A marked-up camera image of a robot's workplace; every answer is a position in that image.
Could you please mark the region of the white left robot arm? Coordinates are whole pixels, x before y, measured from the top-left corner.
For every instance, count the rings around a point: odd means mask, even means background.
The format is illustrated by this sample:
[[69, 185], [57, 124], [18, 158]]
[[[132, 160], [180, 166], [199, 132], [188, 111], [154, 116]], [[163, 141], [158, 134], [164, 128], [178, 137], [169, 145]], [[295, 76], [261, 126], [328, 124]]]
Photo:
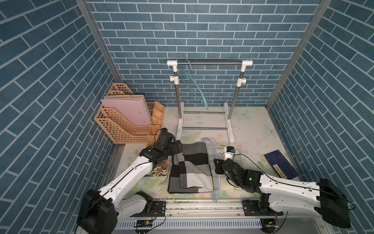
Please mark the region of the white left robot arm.
[[130, 167], [106, 186], [97, 191], [90, 189], [83, 196], [77, 226], [89, 234], [110, 234], [120, 217], [143, 212], [153, 200], [150, 196], [138, 193], [127, 200], [124, 196], [159, 163], [182, 151], [181, 141], [166, 128], [161, 129], [157, 141], [144, 148]]

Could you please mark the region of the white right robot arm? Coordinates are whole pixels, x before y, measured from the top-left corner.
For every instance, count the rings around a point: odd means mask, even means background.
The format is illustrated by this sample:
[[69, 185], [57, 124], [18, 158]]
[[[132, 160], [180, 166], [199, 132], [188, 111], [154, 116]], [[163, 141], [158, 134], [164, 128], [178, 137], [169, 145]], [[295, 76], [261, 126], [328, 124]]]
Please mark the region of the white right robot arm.
[[333, 182], [302, 182], [270, 176], [262, 171], [244, 169], [231, 160], [214, 160], [215, 172], [224, 175], [258, 200], [242, 201], [246, 216], [282, 216], [292, 213], [321, 217], [325, 222], [344, 229], [351, 228], [347, 196]]

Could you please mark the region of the black white checkered scarf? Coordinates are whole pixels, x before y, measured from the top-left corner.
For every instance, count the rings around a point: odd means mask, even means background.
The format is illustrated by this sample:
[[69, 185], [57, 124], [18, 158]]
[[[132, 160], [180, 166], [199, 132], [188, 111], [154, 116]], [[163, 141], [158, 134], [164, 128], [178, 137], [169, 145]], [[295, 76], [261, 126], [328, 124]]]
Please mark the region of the black white checkered scarf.
[[213, 189], [206, 144], [182, 144], [182, 152], [172, 157], [168, 193], [209, 193]]

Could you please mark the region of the light blue clothes hanger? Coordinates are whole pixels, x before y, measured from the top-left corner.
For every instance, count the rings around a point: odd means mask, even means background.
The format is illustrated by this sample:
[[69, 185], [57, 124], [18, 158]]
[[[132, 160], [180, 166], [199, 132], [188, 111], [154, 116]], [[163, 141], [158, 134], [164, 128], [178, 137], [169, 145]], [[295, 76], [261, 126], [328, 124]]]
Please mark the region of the light blue clothes hanger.
[[213, 191], [213, 196], [215, 198], [215, 203], [218, 203], [219, 201], [219, 197], [220, 197], [220, 193], [221, 193], [221, 174], [218, 174], [216, 171], [217, 171], [217, 166], [218, 166], [218, 160], [219, 160], [219, 157], [218, 157], [218, 153], [217, 153], [217, 150], [216, 150], [216, 147], [213, 143], [213, 141], [207, 137], [203, 138], [202, 141], [204, 143], [207, 143], [209, 142], [212, 146], [212, 149], [213, 149], [213, 152], [214, 152], [214, 156], [213, 156], [213, 165], [214, 165], [214, 175], [215, 177], [217, 178], [217, 182], [215, 183], [215, 190]]

